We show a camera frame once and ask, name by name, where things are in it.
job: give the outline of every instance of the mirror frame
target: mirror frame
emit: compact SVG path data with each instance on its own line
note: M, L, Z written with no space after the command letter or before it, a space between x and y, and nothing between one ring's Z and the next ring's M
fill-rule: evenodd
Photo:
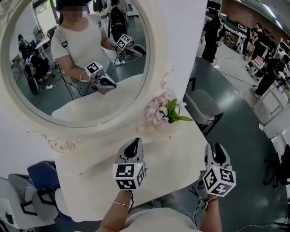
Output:
M167 56L167 32L161 9L157 0L132 0L145 23L146 43L148 42L150 56L146 59L145 71L148 70L142 90L135 101L122 114L95 126L77 127L73 123L52 118L33 106L18 88L12 84L11 62L9 60L10 41L15 25L31 0L2 0L0 2L0 96L2 103L21 122L30 129L44 135L57 138L81 139L91 136L103 136L128 125L136 112L142 112L148 102L162 88L162 80L169 71Z

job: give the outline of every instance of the black office chair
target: black office chair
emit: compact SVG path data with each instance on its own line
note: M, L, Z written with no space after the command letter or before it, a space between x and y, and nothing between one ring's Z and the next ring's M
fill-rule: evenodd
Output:
M279 160L278 153L274 153L273 156L270 159L265 159L264 163L268 164L265 176L264 176L264 185L269 185L272 180L273 182L273 188L277 188L279 181L282 185L290 184L288 182L288 178L290 178L290 146L287 144L285 147L284 154L281 157L281 164ZM269 177L270 169L273 169L274 172L271 174L271 178L269 181L267 181L267 177Z

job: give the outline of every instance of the brown wall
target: brown wall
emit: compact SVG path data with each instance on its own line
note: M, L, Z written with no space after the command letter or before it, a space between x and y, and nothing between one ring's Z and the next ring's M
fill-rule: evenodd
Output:
M221 12L249 28L255 27L257 22L262 24L263 28L268 28L271 31L271 35L275 37L277 45L281 38L283 38L285 43L287 43L287 40L290 40L289 36L276 26L276 24L272 23L256 11L234 0L223 0Z

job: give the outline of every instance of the ceiling light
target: ceiling light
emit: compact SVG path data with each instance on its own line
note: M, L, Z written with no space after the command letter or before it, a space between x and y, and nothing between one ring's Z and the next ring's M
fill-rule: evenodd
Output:
M276 16L274 15L273 11L269 8L269 6L265 5L263 3L264 7L267 9L267 11L270 13L270 15L272 15L272 17L274 17L276 19Z
M279 23L277 20L276 20L276 23L277 23L278 27L280 27L281 29L283 29L281 23Z

